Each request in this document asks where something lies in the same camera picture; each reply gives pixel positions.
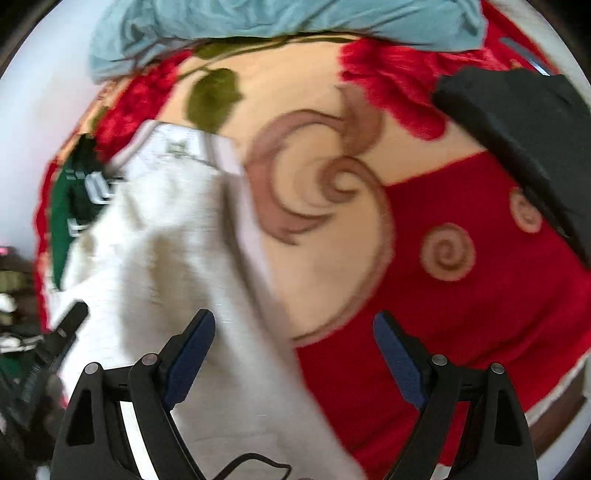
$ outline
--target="black fabric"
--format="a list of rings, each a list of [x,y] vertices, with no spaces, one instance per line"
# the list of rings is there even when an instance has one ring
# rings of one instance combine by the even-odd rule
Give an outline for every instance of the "black fabric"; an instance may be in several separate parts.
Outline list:
[[[591,114],[562,75],[468,67],[443,77],[434,104],[489,149],[591,265]]]
[[[92,223],[104,207],[92,203],[85,186],[89,174],[94,171],[102,174],[105,169],[95,148],[95,139],[88,134],[82,135],[63,167],[69,181],[68,209],[79,225]]]

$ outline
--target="blue gripper pad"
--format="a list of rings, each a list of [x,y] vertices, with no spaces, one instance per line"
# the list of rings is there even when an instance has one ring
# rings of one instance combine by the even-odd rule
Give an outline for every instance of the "blue gripper pad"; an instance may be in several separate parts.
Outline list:
[[[374,338],[402,397],[422,410],[427,404],[427,397],[423,391],[421,372],[383,312],[374,318]]]
[[[205,356],[216,334],[216,321],[212,312],[206,312],[192,335],[186,340],[178,357],[168,370],[163,404],[172,410],[187,398]]]

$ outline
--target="white wall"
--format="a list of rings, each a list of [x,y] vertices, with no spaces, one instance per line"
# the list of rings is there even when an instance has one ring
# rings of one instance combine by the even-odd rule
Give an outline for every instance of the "white wall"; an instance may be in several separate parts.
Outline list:
[[[47,163],[99,91],[88,46],[113,0],[62,0],[35,28],[0,78],[0,245],[27,258]]]

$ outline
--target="green leaf pattern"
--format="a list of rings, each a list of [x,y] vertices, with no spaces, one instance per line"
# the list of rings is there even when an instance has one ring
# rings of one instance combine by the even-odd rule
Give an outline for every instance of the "green leaf pattern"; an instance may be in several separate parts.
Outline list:
[[[212,40],[199,45],[193,54],[207,63],[192,72],[179,77],[184,79],[197,71],[205,72],[191,90],[187,117],[198,129],[217,133],[228,119],[234,104],[242,99],[238,89],[238,76],[230,69],[211,70],[209,67],[219,60],[255,51],[281,48],[290,43],[349,43],[351,38],[335,37],[333,33],[312,33],[278,38],[232,37]]]
[[[230,69],[212,70],[193,85],[187,116],[199,130],[215,134],[241,99],[236,73]]]

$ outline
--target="floral blanket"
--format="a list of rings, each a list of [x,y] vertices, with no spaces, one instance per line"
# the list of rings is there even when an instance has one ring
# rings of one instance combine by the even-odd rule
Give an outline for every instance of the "floral blanket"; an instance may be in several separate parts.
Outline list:
[[[544,58],[483,8],[478,51],[336,34],[234,38],[109,83],[48,167],[39,289],[51,268],[51,184],[77,137],[92,132],[108,162],[146,119],[192,126],[233,139],[304,379],[371,479],[417,415],[373,341],[380,310],[457,364],[503,363],[530,409],[591,347],[591,274],[495,157],[431,103],[437,79],[465,65],[528,68],[501,37]],[[460,435],[455,424],[443,463]]]

